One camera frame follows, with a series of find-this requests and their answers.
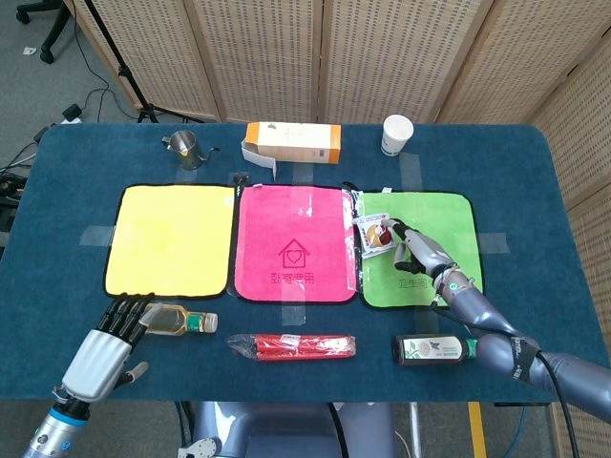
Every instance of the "red packaged item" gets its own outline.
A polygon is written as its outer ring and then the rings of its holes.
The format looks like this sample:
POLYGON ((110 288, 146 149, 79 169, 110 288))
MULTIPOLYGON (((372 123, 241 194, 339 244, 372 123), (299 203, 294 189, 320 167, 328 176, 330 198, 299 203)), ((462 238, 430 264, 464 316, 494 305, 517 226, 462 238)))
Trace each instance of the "red packaged item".
POLYGON ((346 335, 237 334, 227 344, 257 361, 332 360, 356 354, 356 338, 346 335))

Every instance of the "table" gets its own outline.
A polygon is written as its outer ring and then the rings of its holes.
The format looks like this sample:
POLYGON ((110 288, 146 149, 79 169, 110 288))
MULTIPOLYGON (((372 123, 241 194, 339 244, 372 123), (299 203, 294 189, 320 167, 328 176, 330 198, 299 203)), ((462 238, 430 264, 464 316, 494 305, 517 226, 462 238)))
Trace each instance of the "table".
MULTIPOLYGON (((242 171, 251 182, 271 182, 269 170, 242 159, 243 124, 187 126, 203 147, 218 146, 221 152, 196 173, 181 172, 160 139, 184 127, 86 124, 45 134, 0 262, 0 397, 49 397, 97 324, 110 302, 102 289, 108 248, 80 244, 81 236, 90 226, 114 224, 126 186, 185 180, 226 184, 242 171)), ((314 183, 409 187, 402 183, 400 159, 380 153, 381 134, 379 125, 344 126, 340 163, 314 165, 314 183)), ((413 156, 404 158, 419 160, 425 190, 464 194, 473 205, 477 231, 507 240, 509 253, 482 255, 487 296, 501 313, 545 350, 606 365, 543 135, 529 126, 417 125, 407 151, 413 156)), ((293 170, 293 164, 280 163, 277 182, 291 183, 293 170)), ((307 305, 306 323, 296 327, 281 325, 278 304, 247 303, 228 294, 182 303, 218 313, 218 333, 146 336, 130 363, 148 361, 148 373, 113 396, 253 402, 552 399, 474 362, 396 366, 390 341, 415 332, 414 310, 373 310, 357 296, 348 304, 307 305), (257 332, 348 333, 357 338, 357 356, 265 364, 233 354, 224 342, 232 334, 257 332)), ((439 322, 439 328, 466 336, 454 323, 439 322)))

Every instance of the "house logo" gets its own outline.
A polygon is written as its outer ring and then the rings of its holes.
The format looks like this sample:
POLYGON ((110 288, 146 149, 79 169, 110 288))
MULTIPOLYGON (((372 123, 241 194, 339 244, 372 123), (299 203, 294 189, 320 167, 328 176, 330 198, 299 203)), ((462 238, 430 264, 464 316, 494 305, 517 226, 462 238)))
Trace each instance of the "house logo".
POLYGON ((303 245, 293 239, 280 250, 278 256, 283 257, 284 269, 302 269, 306 267, 306 258, 309 253, 303 245))

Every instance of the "white paper cup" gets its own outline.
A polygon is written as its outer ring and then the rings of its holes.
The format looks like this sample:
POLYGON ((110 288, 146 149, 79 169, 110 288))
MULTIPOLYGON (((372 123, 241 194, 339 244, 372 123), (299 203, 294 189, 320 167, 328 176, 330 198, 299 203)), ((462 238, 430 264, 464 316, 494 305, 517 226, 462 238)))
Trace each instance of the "white paper cup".
POLYGON ((400 114, 391 114, 384 120, 382 153, 397 156, 413 135, 413 124, 400 114))

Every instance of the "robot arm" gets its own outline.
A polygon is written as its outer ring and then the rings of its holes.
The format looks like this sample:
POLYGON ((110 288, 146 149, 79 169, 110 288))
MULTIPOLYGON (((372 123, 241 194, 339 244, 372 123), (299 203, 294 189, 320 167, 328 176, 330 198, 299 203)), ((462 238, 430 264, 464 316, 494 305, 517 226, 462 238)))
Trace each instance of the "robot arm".
POLYGON ((57 401, 34 433, 23 458, 66 456, 75 436, 87 425, 90 404, 106 398, 119 386, 133 383, 146 371, 146 363, 126 372, 123 366, 160 310, 158 304, 144 314, 152 298, 153 294, 123 294, 111 303, 97 328, 78 348, 62 386, 53 390, 57 401))
POLYGON ((403 241, 395 255, 395 267, 430 276, 438 296, 455 316, 480 327, 469 330, 479 337, 477 360, 484 367, 556 393, 544 359, 556 374, 569 404, 611 424, 611 370, 567 354, 540 351, 534 339, 514 328, 488 302, 436 241, 399 219, 385 219, 382 224, 392 228, 403 241), (410 260, 403 259, 406 248, 411 253, 410 260))

